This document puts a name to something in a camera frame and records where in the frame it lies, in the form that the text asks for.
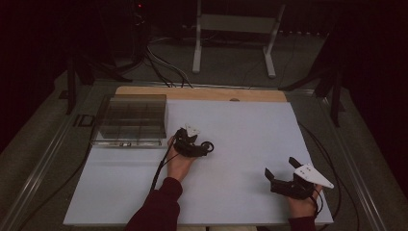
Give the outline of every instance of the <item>white tabletop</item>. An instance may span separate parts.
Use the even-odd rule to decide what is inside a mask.
[[[312,164],[289,103],[167,100],[167,136],[186,123],[201,130],[196,143],[215,150],[194,162],[183,181],[179,224],[271,225],[287,223],[282,195],[269,191],[267,167],[277,179],[293,178],[289,157]],[[93,147],[64,224],[123,225],[150,189],[161,149]],[[162,169],[156,188],[166,177]],[[316,223],[331,223],[324,207]]]

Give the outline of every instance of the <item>hand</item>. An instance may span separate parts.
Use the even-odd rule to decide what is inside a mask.
[[[167,145],[171,145],[173,143],[174,137],[171,137]],[[179,154],[175,149],[174,146],[170,148],[170,151],[167,155],[167,176],[178,180],[180,183],[186,177],[187,173],[189,173],[190,166],[192,162],[197,159],[196,157],[185,157]]]
[[[316,191],[313,192],[313,198],[315,200],[318,199],[319,193],[322,189],[323,186],[316,185]],[[291,209],[292,218],[312,217],[315,215],[315,203],[311,198],[307,198],[304,200],[293,199],[288,196],[286,198],[289,203],[289,208]]]

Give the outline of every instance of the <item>red sleeve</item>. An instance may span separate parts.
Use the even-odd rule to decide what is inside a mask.
[[[289,218],[291,231],[316,231],[315,218]]]
[[[176,179],[167,177],[159,190],[151,192],[143,206],[132,216],[125,231],[175,231],[183,189]]]

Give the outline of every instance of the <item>dark background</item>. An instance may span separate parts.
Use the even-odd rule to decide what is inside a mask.
[[[261,4],[248,1],[205,1],[206,11],[230,14],[268,14]],[[405,1],[291,1],[286,8],[281,30],[327,37],[317,63],[325,66],[343,57],[344,83],[366,124],[370,128],[395,178],[408,194],[404,183],[408,132],[406,57],[408,14]],[[162,35],[181,37],[182,25],[195,21],[195,1],[141,1],[143,19]],[[101,17],[112,4],[107,0],[6,1],[0,7],[0,92],[1,139],[3,150],[53,91],[53,81],[66,70],[67,51],[72,46],[86,48],[96,60],[112,63],[113,38],[107,24],[129,33],[128,17],[120,8],[112,15],[117,21]]]

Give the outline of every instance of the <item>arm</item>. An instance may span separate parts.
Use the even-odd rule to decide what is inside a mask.
[[[322,186],[316,186],[316,192],[313,192],[313,198],[317,199],[321,192]],[[291,210],[291,218],[289,224],[292,231],[315,231],[315,204],[312,199],[304,200],[293,199],[286,197]]]
[[[167,159],[167,178],[159,190],[152,191],[143,206],[132,216],[125,231],[175,231],[180,214],[178,198],[183,192],[181,182],[196,158],[179,155],[171,147]]]

